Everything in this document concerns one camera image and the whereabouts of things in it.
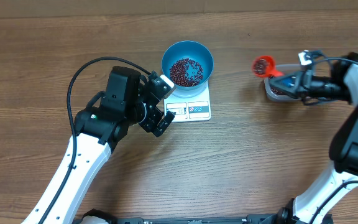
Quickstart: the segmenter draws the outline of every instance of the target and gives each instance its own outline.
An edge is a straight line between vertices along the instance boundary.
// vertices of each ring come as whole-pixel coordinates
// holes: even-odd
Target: wood grain
[[[0,18],[358,9],[358,0],[0,0]]]
[[[65,97],[78,68],[110,55],[160,72],[164,51],[187,39],[214,55],[212,120],[172,124],[160,138],[131,127],[78,215],[97,208],[119,217],[245,216],[276,212],[306,190],[352,107],[273,103],[251,63],[262,54],[296,63],[303,49],[358,52],[358,11],[9,19],[0,20],[0,223],[20,223],[55,173],[70,137]],[[105,89],[113,65],[79,76],[74,113]],[[331,213],[336,223],[358,222],[358,189]]]

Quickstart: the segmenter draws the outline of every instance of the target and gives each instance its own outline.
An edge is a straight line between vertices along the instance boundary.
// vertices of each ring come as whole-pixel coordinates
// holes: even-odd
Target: red beans
[[[188,73],[189,68],[193,69],[191,75]],[[169,69],[170,78],[176,84],[184,87],[191,87],[200,84],[203,79],[203,68],[201,65],[189,58],[180,59],[175,62]]]
[[[283,92],[281,92],[281,91],[278,91],[278,90],[276,90],[276,89],[274,89],[274,88],[272,88],[272,87],[270,87],[270,90],[271,90],[274,94],[276,94],[276,95],[279,95],[279,96],[285,95],[285,93],[283,93]]]
[[[258,75],[263,75],[266,73],[266,68],[269,64],[265,59],[259,59],[254,65],[254,72]]]

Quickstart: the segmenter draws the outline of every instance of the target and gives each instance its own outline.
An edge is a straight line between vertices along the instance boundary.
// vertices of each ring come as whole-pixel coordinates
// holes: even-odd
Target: white scale
[[[195,90],[176,89],[164,100],[164,112],[176,112],[173,123],[190,121],[209,121],[211,102],[208,81]]]

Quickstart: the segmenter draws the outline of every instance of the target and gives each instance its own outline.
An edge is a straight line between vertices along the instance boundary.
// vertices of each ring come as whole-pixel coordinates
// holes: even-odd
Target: table surface
[[[160,138],[131,127],[77,215],[238,217],[275,213],[302,194],[328,164],[352,106],[273,103],[251,63],[263,54],[297,63],[303,49],[358,52],[358,11],[9,19],[0,20],[0,223],[20,223],[54,175],[70,137],[66,93],[77,69],[116,56],[160,72],[164,51],[188,39],[214,56],[212,119],[171,124]],[[74,113],[105,89],[113,65],[121,64],[100,62],[78,77]],[[336,223],[358,223],[358,189],[331,213]]]

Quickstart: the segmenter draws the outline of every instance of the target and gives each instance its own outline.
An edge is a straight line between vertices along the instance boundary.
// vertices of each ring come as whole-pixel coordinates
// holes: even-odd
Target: blue bowl
[[[198,42],[191,40],[177,42],[169,47],[162,57],[163,74],[170,79],[170,68],[178,60],[184,58],[194,60],[201,65],[203,68],[203,79],[200,81],[200,84],[192,87],[175,85],[179,90],[195,90],[202,86],[211,76],[214,69],[214,59],[212,58],[211,52],[209,52],[209,50],[204,45]],[[188,69],[189,75],[194,76],[196,72],[195,74],[193,74],[193,72],[193,69],[190,67]]]

